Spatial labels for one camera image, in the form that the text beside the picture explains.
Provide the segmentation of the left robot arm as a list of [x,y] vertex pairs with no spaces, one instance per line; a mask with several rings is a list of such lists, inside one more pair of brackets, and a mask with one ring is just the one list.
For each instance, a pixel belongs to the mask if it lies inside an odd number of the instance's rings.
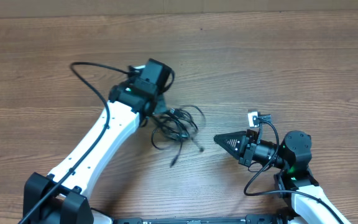
[[135,78],[112,87],[104,109],[77,147],[46,176],[33,173],[24,187],[21,223],[113,223],[89,199],[101,173],[144,118],[153,115],[170,88]]

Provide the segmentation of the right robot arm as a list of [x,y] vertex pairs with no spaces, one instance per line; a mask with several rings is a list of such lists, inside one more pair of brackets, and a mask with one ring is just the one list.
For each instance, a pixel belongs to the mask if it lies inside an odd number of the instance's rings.
[[312,175],[310,135],[290,131],[280,144],[265,141],[261,136],[261,131],[248,129],[214,137],[214,142],[240,165],[250,168],[260,164],[280,170],[273,176],[273,193],[284,199],[287,207],[273,215],[247,215],[246,223],[349,223]]

